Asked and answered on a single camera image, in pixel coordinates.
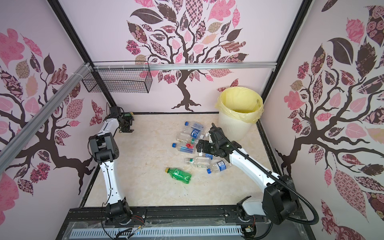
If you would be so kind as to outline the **green soda bottle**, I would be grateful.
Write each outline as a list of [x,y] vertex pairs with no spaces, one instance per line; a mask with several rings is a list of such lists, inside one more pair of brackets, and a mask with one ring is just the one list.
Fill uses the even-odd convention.
[[123,114],[123,117],[127,117],[127,118],[130,118],[130,117],[132,117],[132,116],[133,116],[132,113],[124,113],[124,114]]
[[184,172],[177,168],[166,168],[165,172],[169,174],[172,179],[180,181],[184,184],[189,184],[192,178],[190,173]]

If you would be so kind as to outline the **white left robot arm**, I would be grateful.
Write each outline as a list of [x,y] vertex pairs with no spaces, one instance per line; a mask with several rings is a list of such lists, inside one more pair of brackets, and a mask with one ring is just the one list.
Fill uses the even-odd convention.
[[89,137],[91,156],[98,163],[103,173],[107,201],[105,213],[107,220],[114,224],[126,225],[131,221],[132,211],[126,197],[120,191],[117,178],[116,160],[120,156],[114,135],[119,128],[129,127],[131,122],[122,113],[110,113],[103,121],[100,131]]

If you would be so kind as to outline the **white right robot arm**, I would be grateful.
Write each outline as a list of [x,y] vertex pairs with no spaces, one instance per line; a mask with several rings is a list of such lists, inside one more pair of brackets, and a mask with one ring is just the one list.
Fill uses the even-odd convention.
[[197,152],[225,159],[242,170],[263,193],[262,199],[246,197],[240,202],[240,209],[246,216],[265,216],[279,225],[299,209],[299,197],[294,194],[292,179],[262,166],[240,144],[228,140],[221,128],[213,125],[208,137],[208,140],[198,141]]

